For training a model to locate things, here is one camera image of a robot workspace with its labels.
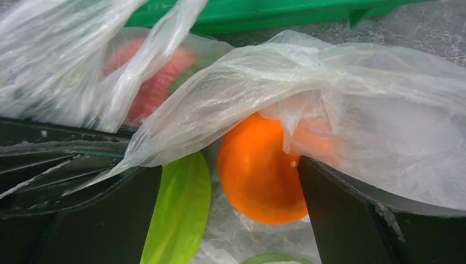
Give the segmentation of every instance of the plastic bag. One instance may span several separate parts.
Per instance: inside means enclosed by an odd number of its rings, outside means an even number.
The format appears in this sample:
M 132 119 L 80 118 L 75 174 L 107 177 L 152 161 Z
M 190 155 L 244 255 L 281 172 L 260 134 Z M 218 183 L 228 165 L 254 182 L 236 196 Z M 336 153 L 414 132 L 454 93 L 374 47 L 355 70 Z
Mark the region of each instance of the plastic bag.
M 22 0 L 0 20 L 0 116 L 115 132 L 143 81 L 165 65 L 207 0 L 180 0 L 123 67 L 107 42 L 146 0 Z
M 466 208 L 465 84 L 463 68 L 427 53 L 284 31 L 187 80 L 119 165 L 75 190 L 198 151 L 261 111 L 281 121 L 286 152 L 413 200 Z

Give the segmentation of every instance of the green container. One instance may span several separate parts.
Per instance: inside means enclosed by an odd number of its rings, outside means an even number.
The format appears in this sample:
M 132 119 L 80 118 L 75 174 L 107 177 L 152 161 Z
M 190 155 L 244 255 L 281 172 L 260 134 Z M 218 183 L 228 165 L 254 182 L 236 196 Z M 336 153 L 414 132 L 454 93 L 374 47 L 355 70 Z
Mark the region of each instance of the green container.
M 431 0 L 210 0 L 193 31 L 220 35 L 282 26 L 349 20 L 351 27 L 366 17 L 386 15 L 404 4 Z M 152 27 L 176 0 L 149 0 L 126 26 Z

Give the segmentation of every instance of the gray stone surface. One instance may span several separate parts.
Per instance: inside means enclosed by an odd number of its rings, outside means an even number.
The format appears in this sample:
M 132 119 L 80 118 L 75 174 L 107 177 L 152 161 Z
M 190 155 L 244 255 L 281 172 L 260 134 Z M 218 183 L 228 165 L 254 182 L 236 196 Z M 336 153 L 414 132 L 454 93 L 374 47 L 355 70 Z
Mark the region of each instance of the gray stone surface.
M 347 21 L 290 26 L 216 36 L 234 46 L 264 42 L 285 29 L 323 41 L 370 42 L 430 52 L 466 67 L 466 0 L 405 5 L 381 18 L 364 19 L 355 29 Z

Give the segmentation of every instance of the green leaf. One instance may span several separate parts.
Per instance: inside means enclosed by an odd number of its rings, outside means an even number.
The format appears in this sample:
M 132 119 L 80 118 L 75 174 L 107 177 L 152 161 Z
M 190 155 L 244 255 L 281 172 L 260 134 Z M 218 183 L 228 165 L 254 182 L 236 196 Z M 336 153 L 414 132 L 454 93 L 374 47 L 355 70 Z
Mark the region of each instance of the green leaf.
M 211 194 L 209 168 L 200 152 L 163 167 L 141 264 L 188 263 L 206 228 Z
M 302 258 L 295 258 L 289 255 L 285 254 L 279 254 L 279 253 L 267 253 L 267 254 L 262 254 L 258 255 L 255 257 L 251 257 L 248 260 L 242 262 L 241 264 L 265 264 L 265 263 L 271 263 L 271 262 L 298 262 L 301 264 L 312 264 L 312 262 L 302 259 Z

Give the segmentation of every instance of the clear plastic bag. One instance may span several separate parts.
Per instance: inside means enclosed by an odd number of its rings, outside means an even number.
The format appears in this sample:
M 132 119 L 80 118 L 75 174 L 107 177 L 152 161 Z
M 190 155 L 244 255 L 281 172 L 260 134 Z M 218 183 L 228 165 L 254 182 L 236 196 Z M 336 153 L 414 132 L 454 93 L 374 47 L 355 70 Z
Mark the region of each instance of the clear plastic bag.
M 107 43 L 146 0 L 22 0 L 0 19 L 0 116 L 115 132 L 207 0 L 180 0 L 106 75 Z
M 413 200 L 466 208 L 465 84 L 465 69 L 427 53 L 284 31 L 188 79 L 119 165 L 77 189 L 198 151 L 261 111 L 281 121 L 286 152 Z

